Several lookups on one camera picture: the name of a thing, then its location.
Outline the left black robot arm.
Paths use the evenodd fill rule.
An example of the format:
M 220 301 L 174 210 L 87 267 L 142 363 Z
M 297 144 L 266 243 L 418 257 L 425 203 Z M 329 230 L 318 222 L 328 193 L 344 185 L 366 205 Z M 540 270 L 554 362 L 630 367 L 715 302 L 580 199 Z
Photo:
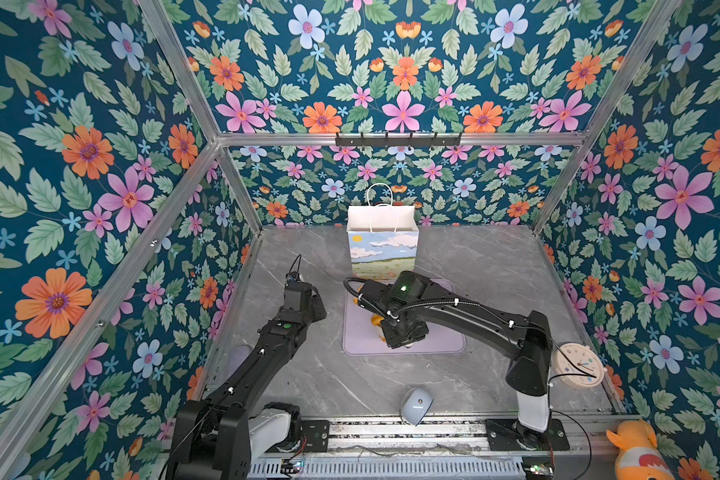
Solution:
M 327 317 L 315 286 L 291 271 L 283 305 L 259 331 L 242 364 L 207 397 L 178 412 L 164 479 L 245 479 L 253 460 L 288 438 L 298 409 L 251 411 L 275 375 L 305 342 L 309 326 Z

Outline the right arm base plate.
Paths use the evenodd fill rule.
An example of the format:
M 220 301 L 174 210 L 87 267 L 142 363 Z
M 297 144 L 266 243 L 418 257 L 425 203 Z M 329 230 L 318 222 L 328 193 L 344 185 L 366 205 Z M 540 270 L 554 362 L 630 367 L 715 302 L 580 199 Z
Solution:
M 487 419 L 486 436 L 491 451 L 569 451 L 570 443 L 563 424 L 551 419 L 548 428 L 536 432 L 523 427 L 518 420 L 509 418 Z

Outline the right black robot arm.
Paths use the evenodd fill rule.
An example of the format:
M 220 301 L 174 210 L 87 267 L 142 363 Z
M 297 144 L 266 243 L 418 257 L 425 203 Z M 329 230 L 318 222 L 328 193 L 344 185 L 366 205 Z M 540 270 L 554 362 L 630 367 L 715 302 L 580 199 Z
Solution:
M 449 291 L 434 280 L 404 271 L 392 284 L 348 277 L 344 288 L 358 306 L 381 317 L 391 349 L 426 338 L 431 324 L 451 329 L 500 352 L 509 360 L 506 384 L 518 401 L 517 426 L 542 434 L 551 419 L 549 378 L 555 347 L 547 317 L 498 310 Z

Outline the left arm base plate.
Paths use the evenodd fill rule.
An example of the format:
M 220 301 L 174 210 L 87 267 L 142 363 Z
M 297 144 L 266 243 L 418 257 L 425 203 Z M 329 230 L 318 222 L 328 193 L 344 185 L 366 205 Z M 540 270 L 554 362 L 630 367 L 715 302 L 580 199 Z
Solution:
M 331 423 L 328 420 L 292 421 L 285 441 L 285 452 L 327 452 L 330 429 Z

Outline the landscape print paper bag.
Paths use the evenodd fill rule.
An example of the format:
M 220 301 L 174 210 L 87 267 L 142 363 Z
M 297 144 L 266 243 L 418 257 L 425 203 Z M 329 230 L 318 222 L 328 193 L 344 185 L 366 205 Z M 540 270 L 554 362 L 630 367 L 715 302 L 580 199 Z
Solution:
M 414 269 L 419 244 L 415 207 L 396 203 L 390 185 L 370 185 L 365 203 L 348 208 L 346 232 L 354 276 L 390 281 Z

